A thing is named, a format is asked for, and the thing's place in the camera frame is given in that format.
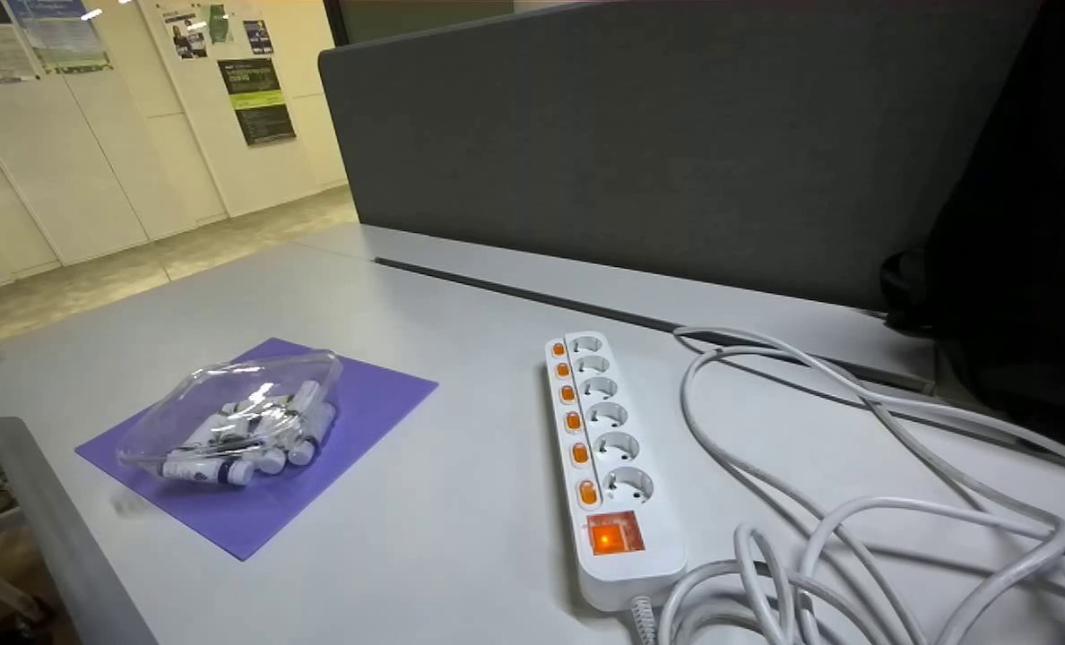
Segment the electrical cord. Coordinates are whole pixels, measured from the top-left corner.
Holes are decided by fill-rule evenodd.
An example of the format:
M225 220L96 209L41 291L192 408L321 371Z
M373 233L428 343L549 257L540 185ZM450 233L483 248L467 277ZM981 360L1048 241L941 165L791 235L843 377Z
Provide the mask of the electrical cord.
M716 337L727 337L733 343L703 347L703 343L693 343L688 334L716 334ZM708 565L697 565L693 573L684 573L675 583L670 599L665 602L658 632L654 632L654 611L648 611L648 618L647 618L647 611L643 611L643 618L635 618L639 632L647 632L647 645L648 640L675 645L682 638L693 638L693 632L700 623L709 623L709 618L759 632L770 645L793 645L793 640L819 645L819 640L828 640L828 632L816 616L810 599L823 599L828 610L847 616L867 640L915 640L915 645L930 640L924 632L915 623L915 616L896 599L896 591L890 587L890 581L883 578L871 548L861 544L847 530L851 517L861 517L861 511L871 511L871 510L930 511L930 517L947 517L947 521L963 521L963 524L981 524L981 527L990 527L990 530L1008 535L1016 541L1034 541L1034 548L1026 548L1016 564L1008 564L1000 570L933 560L933 556L902 552L902 548L878 548L887 556L905 556L910 564L930 564L930 565L947 565L947 570L988 578L952 611L952 618L942 623L942 632L938 638L941 645L963 645L972 633L972 626L981 623L981 616L1004 591L1012 591L1012 587L1019 587L1026 581L1038 581L1040 591L1056 591L1056 596L1065 599L1065 587L1048 581L1048 578L1065 578L1065 521L1048 511L1048 510L1038 510L1031 500L1019 500L1019 498L1012 498L1012 494L1004 494L1004 489L996 489L996 487L990 487L990 482L984 482L975 475L967 475L955 462L930 450L915 432L909 432L896 415L910 413L910 415L952 418L952 424L963 424L963 425L981 425L984 432L990 429L996 438L1034 445L1034 446L1056 454L1063 464L1065 464L1065 445L1057 445L1050 438L1040 438L1040 432L1034 432L1026 425L1004 424L996 415L952 408L952 405L941 405L941 400L915 400L915 396L895 396L895 395L867 390L855 377L847 377L843 370L836 370L836 364L828 364L828 360L823 360L823 357L816 357L816 353L807 353L807 351L800 351L800 347L793 347L793 343L787 343L779 337L768 337L768 334L716 331L716 327L703 331L700 327L700 331L675 331L675 340L682 347L697 351L697 360L684 370L682 390L678 390L684 425L693 429L693 438L703 445L703 450L713 462L722 462L738 482L747 482L753 494L759 494L793 530L800 530L807 538L807 544L804 544L800 565L793 573L787 573L787 565L774 556L774 548L768 544L768 538L757 535L753 527L738 527L734 530L734 560L708 564ZM861 500L840 505L834 511L823 511L807 494L800 494L796 487L791 487L774 472L726 450L716 442L709 442L703 432L703 424L697 418L688 390L693 390L693 381L700 377L700 370L708 370L709 360L726 364L726 360L744 357L744 353L787 357L787 360L819 370L828 381L836 381L843 390L851 390L861 400L866 413L871 413L895 432L895 442L902 442L941 482L947 482L972 510L874 494L874 498L861 498ZM796 511L791 511L770 489L779 489L779 494L793 498L800 510L807 510L819 521L819 527L804 527L804 521L796 521ZM993 517L988 500L996 500L996 505L1004 505L1012 511L1022 511L1034 524L1045 524L1045 530L1031 527L1022 521ZM828 560L828 548L834 548L836 538L867 570L867 578L883 591L883 599L867 596L861 587L861 581L851 578L851 570L840 560ZM823 560L834 564L834 570L847 581L847 587L855 591L855 599L861 602L866 611L819 581L819 564ZM753 616L727 611L722 607L708 607L709 611L700 610L700 611L684 616L688 611L688 596L697 587L709 583L709 581L722 581L722 578L738 578L744 591L726 596L726 599L738 602Z

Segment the tiled floor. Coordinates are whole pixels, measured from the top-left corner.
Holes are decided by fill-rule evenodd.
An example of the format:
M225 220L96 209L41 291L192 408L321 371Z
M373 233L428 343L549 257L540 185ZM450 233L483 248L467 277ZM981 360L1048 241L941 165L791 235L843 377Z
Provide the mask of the tiled floor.
M0 340L340 222L357 222L357 205L348 190L329 190L248 220L217 222L152 248L0 288Z

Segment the floor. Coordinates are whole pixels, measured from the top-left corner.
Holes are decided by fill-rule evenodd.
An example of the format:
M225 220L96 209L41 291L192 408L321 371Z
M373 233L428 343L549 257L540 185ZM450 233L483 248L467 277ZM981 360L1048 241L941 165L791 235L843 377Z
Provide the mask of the floor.
M340 222L357 222L357 205L348 190L329 190L0 288L0 343Z
M279 205L248 220L217 222L152 248L124 252L73 270L54 270L11 288L0 288L0 343L63 317L103 308L173 278L208 272L217 265L279 248L321 228L357 222L357 205L348 190L329 190L308 202ZM0 578L21 583L58 610L47 640L77 645L77 632L58 607L49 573L42 570L34 538L11 535L0 538Z

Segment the power strip socket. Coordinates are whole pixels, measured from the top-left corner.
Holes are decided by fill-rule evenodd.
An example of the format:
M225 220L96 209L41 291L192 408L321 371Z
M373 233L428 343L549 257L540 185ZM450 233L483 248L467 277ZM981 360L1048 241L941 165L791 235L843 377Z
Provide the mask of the power strip socket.
M682 527L610 340L591 331L549 340L545 381L584 602L604 611L665 602L684 573Z

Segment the black object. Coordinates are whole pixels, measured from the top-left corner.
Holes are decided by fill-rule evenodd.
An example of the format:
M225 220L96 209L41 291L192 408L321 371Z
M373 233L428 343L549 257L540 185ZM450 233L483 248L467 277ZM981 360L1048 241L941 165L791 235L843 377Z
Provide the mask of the black object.
M327 50L359 220L883 308L1040 0L618 0Z
M942 340L993 408L1065 438L1065 0L1050 0L930 241L883 270L890 322Z

